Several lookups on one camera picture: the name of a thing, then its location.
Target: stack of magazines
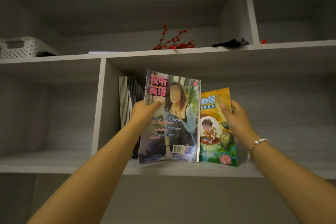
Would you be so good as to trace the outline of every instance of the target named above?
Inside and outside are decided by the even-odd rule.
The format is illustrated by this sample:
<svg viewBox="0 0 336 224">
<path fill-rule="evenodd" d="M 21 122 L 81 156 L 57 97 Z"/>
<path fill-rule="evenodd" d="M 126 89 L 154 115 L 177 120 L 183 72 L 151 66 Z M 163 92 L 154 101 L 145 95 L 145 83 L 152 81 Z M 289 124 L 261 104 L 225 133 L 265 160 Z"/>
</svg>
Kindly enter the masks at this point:
<svg viewBox="0 0 336 224">
<path fill-rule="evenodd" d="M 123 128 L 131 118 L 134 104 L 144 99 L 144 89 L 138 84 L 134 77 L 119 77 L 119 102 L 120 102 L 120 124 Z M 140 140 L 134 147 L 131 158 L 139 158 Z"/>
</svg>

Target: magazine cover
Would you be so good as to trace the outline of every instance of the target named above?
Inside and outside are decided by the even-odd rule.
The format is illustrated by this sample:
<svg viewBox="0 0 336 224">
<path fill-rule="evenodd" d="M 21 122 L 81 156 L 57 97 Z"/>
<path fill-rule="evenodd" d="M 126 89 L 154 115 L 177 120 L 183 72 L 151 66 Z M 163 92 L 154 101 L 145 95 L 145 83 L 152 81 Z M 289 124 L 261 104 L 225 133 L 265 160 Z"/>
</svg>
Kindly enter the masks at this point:
<svg viewBox="0 0 336 224">
<path fill-rule="evenodd" d="M 229 88 L 201 94 L 199 160 L 236 167 L 235 137 L 221 111 L 221 102 L 231 110 Z"/>
<path fill-rule="evenodd" d="M 145 103 L 164 101 L 141 135 L 139 164 L 199 161 L 201 81 L 147 70 Z"/>
</svg>

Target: cartoon boy's hair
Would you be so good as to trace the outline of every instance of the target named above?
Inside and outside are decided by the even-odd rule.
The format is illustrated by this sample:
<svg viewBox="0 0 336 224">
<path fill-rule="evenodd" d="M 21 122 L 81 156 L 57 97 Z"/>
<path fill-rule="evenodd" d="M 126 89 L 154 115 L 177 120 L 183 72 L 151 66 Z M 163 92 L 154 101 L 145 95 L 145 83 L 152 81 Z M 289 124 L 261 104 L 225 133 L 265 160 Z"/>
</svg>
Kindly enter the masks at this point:
<svg viewBox="0 0 336 224">
<path fill-rule="evenodd" d="M 211 122 L 211 120 L 210 120 L 210 119 L 203 120 L 203 121 L 202 121 L 202 126 L 204 126 L 204 125 L 209 125 L 210 127 L 212 127 L 212 122 Z"/>
</svg>

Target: bracelet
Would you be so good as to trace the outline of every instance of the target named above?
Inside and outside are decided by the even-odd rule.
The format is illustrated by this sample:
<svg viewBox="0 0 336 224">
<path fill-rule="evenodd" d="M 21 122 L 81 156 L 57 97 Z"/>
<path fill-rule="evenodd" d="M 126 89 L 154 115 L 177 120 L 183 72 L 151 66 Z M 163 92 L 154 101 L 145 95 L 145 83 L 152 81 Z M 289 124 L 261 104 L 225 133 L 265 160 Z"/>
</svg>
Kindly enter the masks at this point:
<svg viewBox="0 0 336 224">
<path fill-rule="evenodd" d="M 261 138 L 261 139 L 259 139 L 259 141 L 255 141 L 255 142 L 254 142 L 254 144 L 252 145 L 252 147 L 251 147 L 249 153 L 247 154 L 247 160 L 251 160 L 251 159 L 252 159 L 252 152 L 253 152 L 254 148 L 255 148 L 258 144 L 260 144 L 260 143 L 262 143 L 262 142 L 264 142 L 264 141 L 269 142 L 266 138 Z"/>
</svg>

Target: cartoon boy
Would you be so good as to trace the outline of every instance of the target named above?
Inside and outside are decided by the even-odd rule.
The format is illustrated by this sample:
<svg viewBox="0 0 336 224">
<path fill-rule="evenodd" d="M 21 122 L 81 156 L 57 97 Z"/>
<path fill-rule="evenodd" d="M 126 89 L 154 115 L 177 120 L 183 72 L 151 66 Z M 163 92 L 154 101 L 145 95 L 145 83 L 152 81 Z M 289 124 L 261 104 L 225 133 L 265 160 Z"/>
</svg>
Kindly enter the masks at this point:
<svg viewBox="0 0 336 224">
<path fill-rule="evenodd" d="M 204 130 L 203 134 L 205 135 L 205 138 L 203 139 L 203 141 L 209 141 L 210 134 L 214 130 L 214 128 L 212 127 L 211 120 L 210 119 L 203 120 L 202 126 L 203 126 L 203 130 Z"/>
</svg>

